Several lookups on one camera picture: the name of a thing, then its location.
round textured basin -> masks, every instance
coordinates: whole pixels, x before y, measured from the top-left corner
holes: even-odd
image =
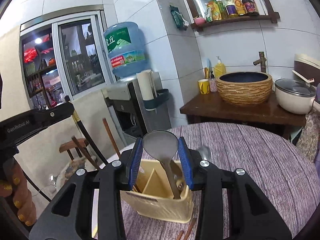
[[[221,98],[239,106],[265,102],[272,90],[272,77],[263,72],[232,72],[216,78]]]

wooden mirror frame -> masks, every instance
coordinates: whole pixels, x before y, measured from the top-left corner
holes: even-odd
[[[212,25],[220,25],[220,24],[230,23],[230,22],[270,20],[272,23],[278,23],[277,19],[280,19],[279,13],[273,10],[270,0],[264,0],[264,2],[266,4],[269,15],[241,16],[241,17],[228,18],[228,19],[219,20],[219,21],[206,22],[202,25],[196,25],[195,23],[192,23],[191,27],[193,29],[196,29],[198,32],[200,32],[200,31],[203,31],[203,28],[205,27],[212,26]],[[193,18],[199,17],[198,11],[196,9],[195,4],[193,3],[193,0],[187,0],[187,3],[189,5],[192,17]]]

wood grain tablecloth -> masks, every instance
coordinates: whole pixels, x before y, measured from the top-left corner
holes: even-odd
[[[190,149],[208,146],[211,162],[234,171],[244,168],[278,210],[294,237],[307,223],[320,199],[319,179],[313,163],[297,148],[273,133],[231,123],[198,123],[170,130],[183,136]],[[145,152],[143,159],[152,159]],[[199,214],[200,192],[193,192],[193,217]],[[224,238],[228,237],[227,196],[224,191]],[[143,217],[122,201],[128,240],[175,239],[189,223],[180,224]],[[195,238],[196,226],[189,239]]]

bronze faucet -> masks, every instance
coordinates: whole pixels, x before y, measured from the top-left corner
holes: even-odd
[[[259,51],[259,57],[260,59],[253,62],[253,64],[256,66],[260,64],[261,72],[266,73],[266,61],[267,59],[264,57],[264,51]]]

finger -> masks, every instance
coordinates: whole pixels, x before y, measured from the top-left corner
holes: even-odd
[[[32,196],[30,190],[28,190],[28,197],[23,206],[18,210],[18,218],[24,222],[30,216],[32,211]]]
[[[13,196],[13,203],[18,209],[24,205],[28,197],[28,191],[27,180],[21,180]]]
[[[31,225],[33,225],[36,222],[36,207],[35,204],[32,203],[32,210],[30,215],[28,216],[25,224],[29,227]]]
[[[12,194],[12,186],[9,182],[0,180],[0,196],[8,197]]]
[[[12,182],[14,185],[19,185],[21,181],[26,180],[23,171],[18,163],[15,163],[12,170]]]

